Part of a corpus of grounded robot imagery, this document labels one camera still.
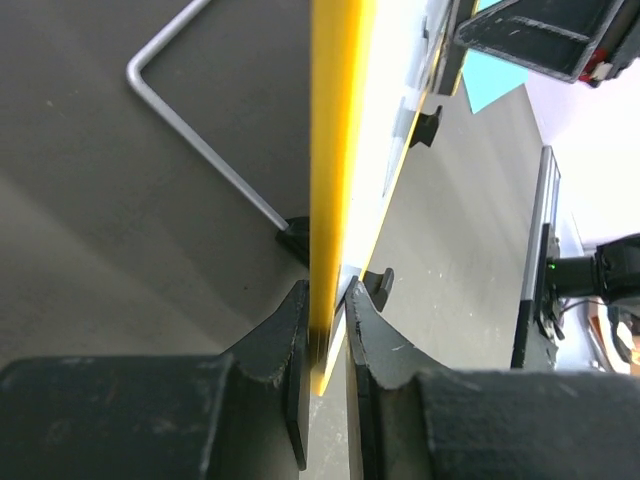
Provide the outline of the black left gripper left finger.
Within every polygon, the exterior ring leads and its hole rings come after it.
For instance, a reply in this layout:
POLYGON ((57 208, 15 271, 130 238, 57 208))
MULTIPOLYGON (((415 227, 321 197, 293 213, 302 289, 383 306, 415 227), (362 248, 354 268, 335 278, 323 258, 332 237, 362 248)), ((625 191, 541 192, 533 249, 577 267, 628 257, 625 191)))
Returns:
POLYGON ((1 372, 5 479, 295 479, 309 285, 217 355, 32 357, 1 372))

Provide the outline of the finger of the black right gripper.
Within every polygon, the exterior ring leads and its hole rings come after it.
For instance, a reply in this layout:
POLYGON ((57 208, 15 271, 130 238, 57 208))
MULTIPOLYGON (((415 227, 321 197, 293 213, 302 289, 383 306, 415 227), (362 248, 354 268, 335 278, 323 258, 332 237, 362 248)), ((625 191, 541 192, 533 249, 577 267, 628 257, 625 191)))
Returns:
POLYGON ((639 58, 638 0, 499 1, 455 43, 565 83, 614 80, 639 58))

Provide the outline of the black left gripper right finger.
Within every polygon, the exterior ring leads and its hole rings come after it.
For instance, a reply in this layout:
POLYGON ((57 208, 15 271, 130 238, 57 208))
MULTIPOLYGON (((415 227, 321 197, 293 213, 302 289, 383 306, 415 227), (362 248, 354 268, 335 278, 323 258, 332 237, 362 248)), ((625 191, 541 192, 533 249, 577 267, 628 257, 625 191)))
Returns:
POLYGON ((635 479, 639 381, 460 371, 415 347, 353 280, 345 295, 354 479, 635 479))

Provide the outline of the yellow-framed whiteboard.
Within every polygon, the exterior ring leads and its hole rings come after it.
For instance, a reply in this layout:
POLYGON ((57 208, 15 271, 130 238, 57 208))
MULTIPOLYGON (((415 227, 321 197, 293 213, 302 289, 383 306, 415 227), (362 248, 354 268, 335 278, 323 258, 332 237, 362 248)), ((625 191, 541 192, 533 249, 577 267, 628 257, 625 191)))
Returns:
POLYGON ((457 26, 474 1, 311 5, 311 389, 326 390, 345 334, 344 298, 363 278, 430 93, 456 91, 457 26))

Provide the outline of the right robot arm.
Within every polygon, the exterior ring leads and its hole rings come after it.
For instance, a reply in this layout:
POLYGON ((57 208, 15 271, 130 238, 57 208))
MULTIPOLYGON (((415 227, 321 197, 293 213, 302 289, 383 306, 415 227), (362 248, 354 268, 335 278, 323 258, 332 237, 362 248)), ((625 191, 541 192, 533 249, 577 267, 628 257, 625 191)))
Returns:
MULTIPOLYGON (((456 22, 455 44, 566 83, 597 87, 639 56, 636 1, 499 1, 456 22)), ((541 152, 522 296, 511 365, 552 370, 563 340, 567 300, 600 298, 621 305, 639 297, 639 237, 597 246, 591 256, 563 258, 554 235, 559 172, 550 147, 541 152)))

